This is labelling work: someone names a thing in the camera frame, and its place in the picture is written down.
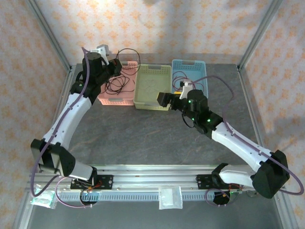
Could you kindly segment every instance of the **pink basket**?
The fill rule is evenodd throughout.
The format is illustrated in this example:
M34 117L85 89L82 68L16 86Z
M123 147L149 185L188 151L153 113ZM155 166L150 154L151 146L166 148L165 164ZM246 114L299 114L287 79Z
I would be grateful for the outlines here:
M137 76L138 63L136 61L128 61L127 64L122 64L122 73L126 77L129 77L129 82L123 87L123 91L119 94L107 94L105 92L105 85L101 86L101 92L97 97L103 105L118 105L118 106L132 106L135 88L135 79Z

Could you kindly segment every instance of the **light green plastic basket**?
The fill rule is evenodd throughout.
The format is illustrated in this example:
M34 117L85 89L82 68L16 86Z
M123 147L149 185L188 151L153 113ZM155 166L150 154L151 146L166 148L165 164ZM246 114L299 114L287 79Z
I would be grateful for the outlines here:
M169 65L141 64L134 92L136 109L168 111L158 104L159 92L172 92L172 67Z

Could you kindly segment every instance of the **black bracket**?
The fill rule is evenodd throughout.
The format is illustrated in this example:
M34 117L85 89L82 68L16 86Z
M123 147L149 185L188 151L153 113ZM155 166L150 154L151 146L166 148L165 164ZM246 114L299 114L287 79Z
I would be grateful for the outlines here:
M101 183L101 186L95 187L95 190L111 190L113 185L113 175L97 175L97 184ZM88 186L80 181L72 180L70 189L87 189Z
M210 189L210 188L217 188L217 189L229 189L229 184L220 184L216 185L212 180L211 174L199 174L196 177L198 189Z

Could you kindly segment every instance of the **blue basket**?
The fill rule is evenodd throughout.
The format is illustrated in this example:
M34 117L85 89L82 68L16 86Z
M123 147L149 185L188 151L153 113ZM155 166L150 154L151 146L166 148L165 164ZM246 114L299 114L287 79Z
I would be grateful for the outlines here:
M206 76L206 68L205 68L205 62L204 61L187 61L187 60L173 60L172 61L172 70L173 70L173 81L176 76L184 76L184 74L187 76L188 79L191 81L199 80L202 77ZM175 87L180 87L180 81L178 80L175 82ZM195 84L196 89L203 90L203 94L208 97L208 81L207 79L199 81L200 84ZM176 90L174 87L172 87L172 93L174 93Z

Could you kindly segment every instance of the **patterned wallpaper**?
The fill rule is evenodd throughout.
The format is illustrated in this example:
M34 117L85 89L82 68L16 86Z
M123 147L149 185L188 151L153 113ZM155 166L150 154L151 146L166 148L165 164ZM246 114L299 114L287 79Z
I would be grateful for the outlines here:
M284 151L305 184L305 1L283 1L246 72L264 143ZM288 190L299 190L293 177L288 184ZM305 195L290 199L305 228Z
M70 64L78 48L130 47L142 62L238 63L271 0L37 0Z
M66 71L24 0L0 4L0 228L12 227Z

